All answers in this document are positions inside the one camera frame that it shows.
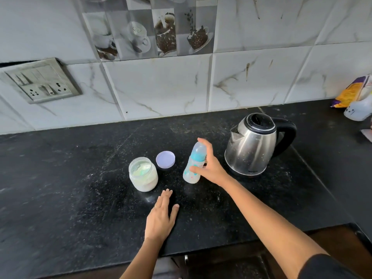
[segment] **stainless steel kettle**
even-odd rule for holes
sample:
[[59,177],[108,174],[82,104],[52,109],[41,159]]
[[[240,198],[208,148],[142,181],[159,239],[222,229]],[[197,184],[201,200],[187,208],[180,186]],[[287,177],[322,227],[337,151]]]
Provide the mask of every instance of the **stainless steel kettle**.
[[[238,174],[254,176],[263,173],[269,160],[281,154],[296,137],[296,126],[283,118],[252,113],[230,129],[231,137],[225,160]],[[278,133],[284,132],[278,142]]]

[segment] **kettle handle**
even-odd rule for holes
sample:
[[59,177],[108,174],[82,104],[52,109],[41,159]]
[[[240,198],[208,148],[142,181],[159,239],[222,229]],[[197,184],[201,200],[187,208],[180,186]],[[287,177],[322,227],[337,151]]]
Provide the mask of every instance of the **kettle handle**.
[[279,132],[284,132],[283,139],[275,146],[272,157],[276,157],[284,152],[293,142],[296,137],[297,128],[292,121],[284,118],[273,118],[273,122],[276,125],[277,138]]

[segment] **white marble tile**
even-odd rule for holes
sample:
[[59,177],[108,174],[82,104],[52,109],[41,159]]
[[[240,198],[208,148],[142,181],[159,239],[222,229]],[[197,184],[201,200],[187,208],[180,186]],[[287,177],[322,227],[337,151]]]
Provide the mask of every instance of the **white marble tile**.
[[337,0],[317,44],[372,41],[372,0]]
[[126,119],[207,110],[211,55],[105,62]]
[[309,49],[213,54],[208,110],[282,104]]
[[1,81],[0,95],[36,130],[123,120],[101,63],[68,65],[67,69],[82,91],[79,96],[29,104]]
[[314,46],[286,103],[335,98],[357,77],[372,73],[372,42]]
[[1,0],[0,62],[99,61],[72,0]]
[[21,117],[4,98],[0,97],[0,135],[32,130],[33,128],[25,119]]
[[215,52],[313,45],[336,0],[218,0]]

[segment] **jar lid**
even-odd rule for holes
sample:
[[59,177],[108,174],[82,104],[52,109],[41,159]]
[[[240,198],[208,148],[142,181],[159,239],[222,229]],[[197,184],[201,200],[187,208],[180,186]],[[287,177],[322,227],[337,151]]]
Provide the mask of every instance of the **jar lid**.
[[175,161],[176,161],[176,156],[174,155],[174,153],[172,153],[170,151],[160,152],[156,156],[156,164],[161,169],[168,169],[168,168],[172,167]]

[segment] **plastic jar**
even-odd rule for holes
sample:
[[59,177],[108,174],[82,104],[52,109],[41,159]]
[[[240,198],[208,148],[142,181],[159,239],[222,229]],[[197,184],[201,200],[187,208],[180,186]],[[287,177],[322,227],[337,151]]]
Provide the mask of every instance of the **plastic jar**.
[[148,192],[158,183],[155,165],[145,157],[132,160],[129,164],[129,178],[134,187],[141,192]]

